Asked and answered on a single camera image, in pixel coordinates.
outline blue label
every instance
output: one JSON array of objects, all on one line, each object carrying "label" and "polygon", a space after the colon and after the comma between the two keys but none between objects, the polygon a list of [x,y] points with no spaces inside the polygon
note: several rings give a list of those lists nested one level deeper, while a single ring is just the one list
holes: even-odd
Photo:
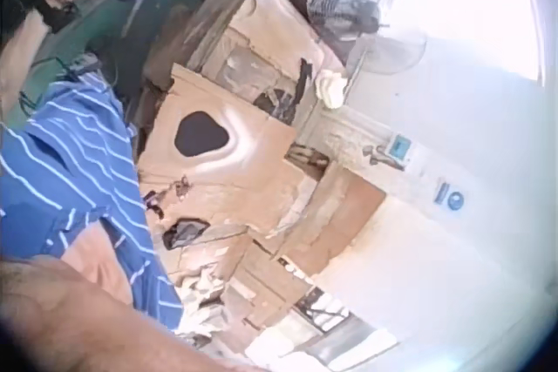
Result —
[{"label": "blue label", "polygon": [[459,211],[465,204],[465,197],[461,192],[452,192],[447,198],[447,205],[452,211]]}]

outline black hole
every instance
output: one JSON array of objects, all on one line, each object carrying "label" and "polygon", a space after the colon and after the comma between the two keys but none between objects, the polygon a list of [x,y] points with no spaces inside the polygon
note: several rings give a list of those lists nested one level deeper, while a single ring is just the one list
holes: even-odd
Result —
[{"label": "black hole", "polygon": [[185,157],[196,157],[204,152],[219,150],[227,145],[227,130],[205,112],[194,112],[181,120],[174,138],[174,146]]}]

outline orange fabric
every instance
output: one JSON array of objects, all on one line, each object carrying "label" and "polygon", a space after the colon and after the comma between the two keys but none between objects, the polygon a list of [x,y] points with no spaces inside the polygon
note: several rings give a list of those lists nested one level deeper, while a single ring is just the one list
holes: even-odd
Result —
[{"label": "orange fabric", "polygon": [[103,225],[89,225],[68,247],[62,261],[88,281],[102,287],[113,298],[132,305],[132,290],[126,274],[116,259],[116,253]]}]

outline sunlight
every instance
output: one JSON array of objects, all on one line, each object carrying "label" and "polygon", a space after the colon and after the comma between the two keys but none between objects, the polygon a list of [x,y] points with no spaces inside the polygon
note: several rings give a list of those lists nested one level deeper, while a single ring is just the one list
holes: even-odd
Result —
[{"label": "sunlight", "polygon": [[537,80],[541,63],[531,0],[396,0],[389,25],[454,40],[489,65]]}]

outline person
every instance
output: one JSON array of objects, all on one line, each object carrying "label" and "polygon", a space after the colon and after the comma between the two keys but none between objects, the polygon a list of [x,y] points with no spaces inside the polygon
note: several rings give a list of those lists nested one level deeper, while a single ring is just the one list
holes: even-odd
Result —
[{"label": "person", "polygon": [[[3,112],[46,27],[30,12],[3,50]],[[0,322],[41,370],[246,370],[171,332],[183,309],[146,225],[133,128],[94,56],[0,130]]]}]

